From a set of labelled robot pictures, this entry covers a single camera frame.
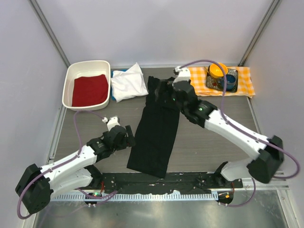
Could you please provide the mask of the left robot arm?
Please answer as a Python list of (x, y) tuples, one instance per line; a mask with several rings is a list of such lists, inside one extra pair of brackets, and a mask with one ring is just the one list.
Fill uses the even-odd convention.
[(44, 209), (57, 195), (87, 186), (97, 189), (102, 175), (94, 164), (115, 151), (133, 146), (135, 139), (131, 127), (116, 125), (59, 161), (42, 167), (28, 166), (15, 188), (19, 196), (17, 208), (24, 205), (32, 215)]

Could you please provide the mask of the blue t shirt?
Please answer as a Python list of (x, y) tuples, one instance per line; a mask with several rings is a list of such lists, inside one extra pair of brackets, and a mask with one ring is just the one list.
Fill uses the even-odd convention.
[[(122, 71), (122, 72), (126, 72), (127, 69), (115, 69), (111, 71), (111, 79), (114, 77), (114, 71)], [(113, 88), (112, 88), (112, 84), (111, 84), (111, 89), (110, 89), (110, 97), (113, 101), (116, 101), (114, 95), (113, 95)]]

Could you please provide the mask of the black t shirt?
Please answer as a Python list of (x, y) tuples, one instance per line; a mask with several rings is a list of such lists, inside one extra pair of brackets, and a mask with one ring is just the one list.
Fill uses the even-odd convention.
[(174, 146), (180, 111), (167, 93), (156, 99), (159, 82), (158, 78), (148, 77), (148, 95), (127, 168), (163, 179)]

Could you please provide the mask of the orange checkered cloth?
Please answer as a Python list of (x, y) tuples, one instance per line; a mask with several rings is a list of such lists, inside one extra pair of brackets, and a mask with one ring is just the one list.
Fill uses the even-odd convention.
[[(255, 96), (255, 90), (251, 81), (250, 68), (229, 66), (228, 69), (238, 71), (238, 87), (235, 93), (226, 92), (225, 96), (247, 96), (252, 98)], [(208, 88), (206, 86), (207, 70), (205, 67), (190, 67), (191, 85), (199, 96), (221, 96), (222, 91)]]

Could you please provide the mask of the white plastic tub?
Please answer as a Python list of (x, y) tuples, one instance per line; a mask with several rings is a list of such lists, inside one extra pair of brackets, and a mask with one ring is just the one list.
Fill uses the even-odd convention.
[[(108, 82), (106, 87), (106, 100), (95, 105), (76, 107), (72, 106), (72, 96), (74, 91), (75, 79), (79, 77), (93, 77), (105, 75)], [(105, 60), (90, 60), (82, 61), (71, 64), (66, 72), (63, 93), (62, 93), (62, 105), (70, 110), (89, 110), (95, 111), (105, 108), (110, 99), (110, 89), (111, 89), (111, 67), (110, 64)]]

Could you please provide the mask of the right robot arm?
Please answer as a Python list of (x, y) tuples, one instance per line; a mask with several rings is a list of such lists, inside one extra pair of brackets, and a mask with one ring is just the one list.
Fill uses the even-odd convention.
[(155, 90), (156, 99), (173, 104), (193, 124), (215, 132), (248, 156), (236, 162), (224, 162), (214, 176), (217, 186), (224, 188), (232, 181), (252, 177), (269, 183), (284, 161), (283, 141), (278, 136), (268, 138), (223, 115), (212, 103), (198, 99), (188, 81), (161, 80)]

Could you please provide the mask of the white t shirt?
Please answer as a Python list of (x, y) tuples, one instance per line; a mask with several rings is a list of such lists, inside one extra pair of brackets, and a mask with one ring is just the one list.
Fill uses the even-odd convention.
[(143, 72), (138, 63), (135, 63), (126, 72), (114, 71), (112, 88), (117, 103), (122, 100), (148, 95)]

